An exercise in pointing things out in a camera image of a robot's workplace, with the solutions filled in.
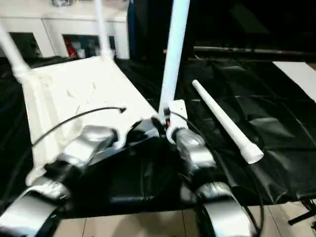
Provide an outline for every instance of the black wire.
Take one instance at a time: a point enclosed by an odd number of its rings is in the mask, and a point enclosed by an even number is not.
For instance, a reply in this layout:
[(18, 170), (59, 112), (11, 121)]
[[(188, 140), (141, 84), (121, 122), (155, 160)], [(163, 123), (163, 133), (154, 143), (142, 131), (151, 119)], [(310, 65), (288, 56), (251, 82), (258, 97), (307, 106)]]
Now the black wire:
[(52, 133), (53, 131), (55, 131), (56, 129), (58, 129), (59, 127), (61, 127), (62, 125), (72, 121), (72, 120), (75, 120), (79, 117), (82, 117), (84, 115), (87, 115), (87, 114), (90, 114), (90, 113), (93, 113), (93, 112), (96, 112), (96, 111), (100, 111), (100, 110), (119, 110), (121, 113), (123, 113), (126, 108), (120, 108), (120, 107), (101, 107), (101, 108), (98, 108), (98, 109), (94, 109), (94, 110), (89, 110), (89, 111), (86, 111), (86, 112), (83, 112), (81, 114), (77, 114), (75, 116), (72, 116), (71, 118), (69, 119), (66, 119), (65, 121), (62, 121), (61, 123), (57, 124), (56, 126), (54, 126), (53, 128), (51, 128), (50, 130), (48, 130), (46, 133), (44, 133), (40, 138), (38, 138), (33, 144), (31, 147), (29, 147), (29, 149), (27, 149), (24, 154), (21, 156), (21, 158), (19, 159), (17, 165), (15, 166), (15, 169), (13, 170), (12, 172), (12, 175), (9, 179), (9, 183), (7, 185), (7, 188), (2, 196), (2, 202), (4, 204), (6, 204), (8, 202), (8, 198), (9, 198), (9, 195), (12, 191), (12, 188), (13, 188), (13, 185), (15, 183), (15, 180), (16, 180), (16, 177), (18, 176), (19, 172), (20, 172), (20, 169), (22, 167), (22, 165), (24, 164), (24, 162), (26, 161), (26, 158), (27, 156), (31, 153), (32, 151), (32, 148), (35, 147), (38, 143), (40, 143), (45, 137), (47, 137), (50, 133)]
[[(172, 111), (167, 111), (167, 113), (171, 113), (171, 114), (174, 114), (180, 118), (182, 118), (184, 121), (186, 121), (194, 130), (195, 132), (200, 135), (202, 137), (202, 139), (205, 141), (206, 145), (210, 148), (210, 144), (208, 143), (208, 141), (206, 140), (206, 138), (204, 137), (204, 135), (202, 134), (202, 132), (192, 123), (190, 122), (186, 117), (178, 114), (178, 113), (175, 113), (175, 112), (172, 112)], [(255, 218), (253, 216), (253, 214), (249, 211), (247, 211), (251, 221), (252, 221), (252, 224), (254, 225), (254, 227), (256, 228), (256, 237), (259, 237), (262, 233), (262, 229), (264, 227), (264, 222), (265, 222), (265, 210), (264, 210), (264, 206), (263, 206), (263, 199), (261, 197), (261, 194), (260, 194), (260, 190), (259, 190), (259, 187), (258, 187), (258, 183), (257, 183), (257, 180), (255, 178), (255, 175), (253, 174), (253, 171), (248, 167), (243, 167), (244, 168), (244, 171), (245, 173), (249, 176), (255, 190), (256, 190), (256, 193), (257, 193), (257, 196), (258, 196), (258, 199), (259, 199), (259, 203), (260, 203), (260, 226), (257, 225), (256, 221), (255, 221)]]

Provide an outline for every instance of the black tarp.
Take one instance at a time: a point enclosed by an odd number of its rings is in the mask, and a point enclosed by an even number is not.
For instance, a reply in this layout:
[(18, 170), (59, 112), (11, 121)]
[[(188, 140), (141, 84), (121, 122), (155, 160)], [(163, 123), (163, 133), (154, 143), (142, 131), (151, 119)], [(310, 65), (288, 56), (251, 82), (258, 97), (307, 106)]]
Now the black tarp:
[[(131, 60), (117, 60), (117, 65), (158, 109), (163, 65)], [(21, 85), (12, 76), (8, 65), (1, 67), (0, 75), (2, 195), (14, 164), (30, 145), (30, 137)], [(176, 99), (186, 101), (189, 120), (219, 154), (219, 163), (234, 193), (246, 204), (258, 202), (243, 169), (245, 162), (191, 86), (194, 79), (199, 80), (242, 131), (264, 151), (265, 157), (251, 168), (260, 181), (266, 204), (316, 197), (316, 105), (299, 86), (272, 63), (231, 60), (181, 65)], [(31, 166), (32, 157), (29, 157), (18, 177), (15, 194), (23, 188)]]

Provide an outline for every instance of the tile floor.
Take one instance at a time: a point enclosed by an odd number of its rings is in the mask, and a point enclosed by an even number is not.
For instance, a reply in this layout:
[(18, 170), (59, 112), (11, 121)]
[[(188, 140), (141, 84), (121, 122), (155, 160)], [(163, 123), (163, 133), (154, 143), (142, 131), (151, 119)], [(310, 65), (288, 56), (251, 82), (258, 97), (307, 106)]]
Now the tile floor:
[[(251, 207), (259, 221), (259, 207)], [(299, 202), (265, 207), (263, 237), (316, 237), (311, 224), (316, 218), (288, 225), (305, 213)], [(199, 237), (191, 210), (64, 220), (54, 237)]]

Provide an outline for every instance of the white pole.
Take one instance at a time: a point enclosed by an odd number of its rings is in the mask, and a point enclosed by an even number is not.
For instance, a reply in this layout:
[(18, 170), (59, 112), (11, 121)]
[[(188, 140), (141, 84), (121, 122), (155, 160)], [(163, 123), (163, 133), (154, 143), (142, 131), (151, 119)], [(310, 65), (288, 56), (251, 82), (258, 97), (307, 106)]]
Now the white pole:
[(174, 99), (189, 6), (190, 0), (173, 0), (167, 56), (159, 104), (160, 117), (163, 117), (163, 109)]
[(249, 164), (259, 161), (263, 157), (263, 152), (259, 147), (252, 143), (246, 135), (239, 129), (239, 127), (231, 120), (225, 111), (216, 103), (216, 101), (207, 93), (203, 86), (194, 80), (192, 85), (202, 97), (207, 106), (211, 109), (213, 114), (219, 120), (221, 125), (236, 143), (240, 149), (241, 155)]
[(14, 75), (17, 77), (26, 72), (30, 67), (23, 60), (18, 48), (16, 47), (10, 34), (5, 30), (0, 19), (0, 46), (8, 58)]
[(97, 24), (99, 28), (99, 41), (102, 56), (110, 56), (113, 58), (113, 53), (110, 47), (109, 38), (106, 32), (105, 19), (103, 19), (103, 5), (102, 0), (95, 0), (95, 11), (97, 15)]

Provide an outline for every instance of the white plastic rod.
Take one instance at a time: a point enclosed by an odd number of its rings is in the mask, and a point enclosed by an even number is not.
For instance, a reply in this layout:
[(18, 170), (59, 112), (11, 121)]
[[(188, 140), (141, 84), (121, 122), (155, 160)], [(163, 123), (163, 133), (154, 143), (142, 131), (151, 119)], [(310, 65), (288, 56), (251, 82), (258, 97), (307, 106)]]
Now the white plastic rod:
[(166, 62), (159, 104), (159, 115), (173, 101), (176, 91), (184, 34), (186, 31), (190, 0), (173, 0)]
[(233, 141), (236, 143), (236, 145), (239, 147), (240, 153), (246, 162), (248, 164), (253, 164), (259, 161), (264, 155), (259, 147), (246, 137), (246, 135), (239, 129), (239, 127), (231, 120), (231, 118), (216, 103), (210, 94), (207, 93), (207, 91), (197, 80), (194, 80), (192, 85), (197, 90), (207, 106), (211, 109), (230, 137), (233, 139)]
[(110, 47), (109, 38), (106, 31), (105, 19), (103, 19), (102, 0), (94, 0), (95, 12), (97, 15), (97, 24), (99, 28), (99, 41), (101, 47), (101, 56), (110, 56), (113, 58), (113, 53)]
[(6, 57), (8, 58), (14, 75), (17, 76), (26, 72), (30, 67), (23, 60), (18, 48), (16, 47), (10, 34), (5, 30), (0, 19), (0, 47), (3, 49)]

